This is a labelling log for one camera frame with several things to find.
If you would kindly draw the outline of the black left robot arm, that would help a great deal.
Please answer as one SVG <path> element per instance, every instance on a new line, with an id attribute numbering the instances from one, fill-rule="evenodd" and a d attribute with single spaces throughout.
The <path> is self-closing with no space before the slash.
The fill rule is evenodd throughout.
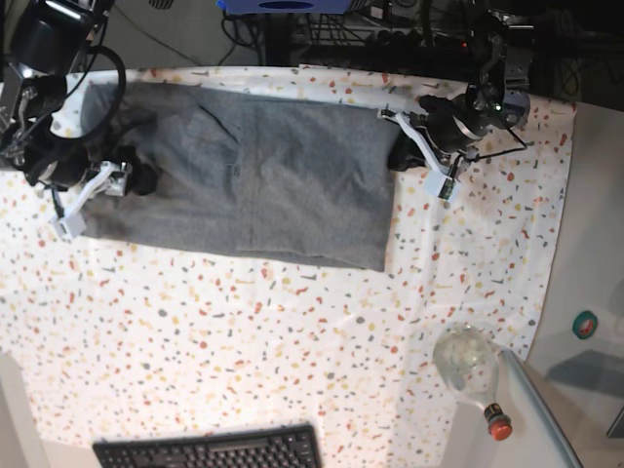
<path id="1" fill-rule="evenodd" d="M 465 92 L 422 96 L 421 113 L 377 113 L 401 129 L 388 169 L 426 168 L 426 190 L 446 202 L 457 196 L 459 176 L 471 165 L 529 148 L 515 130 L 526 124 L 530 110 L 534 27 L 489 1 L 462 1 L 460 12 L 474 69 Z"/>

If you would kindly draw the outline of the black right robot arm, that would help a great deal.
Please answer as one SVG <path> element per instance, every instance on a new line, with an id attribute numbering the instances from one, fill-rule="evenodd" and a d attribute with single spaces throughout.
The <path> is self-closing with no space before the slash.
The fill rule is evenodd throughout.
<path id="1" fill-rule="evenodd" d="M 145 196 L 157 173 L 132 146 L 104 141 L 127 89 L 126 66 L 103 44 L 111 1 L 4 1 L 1 4 L 1 168 L 50 190 L 51 221 L 62 239 L 82 235 L 84 205 L 98 194 Z M 54 115 L 78 91 L 67 77 L 81 58 L 105 57 L 117 87 L 100 121 L 78 137 L 53 133 Z"/>

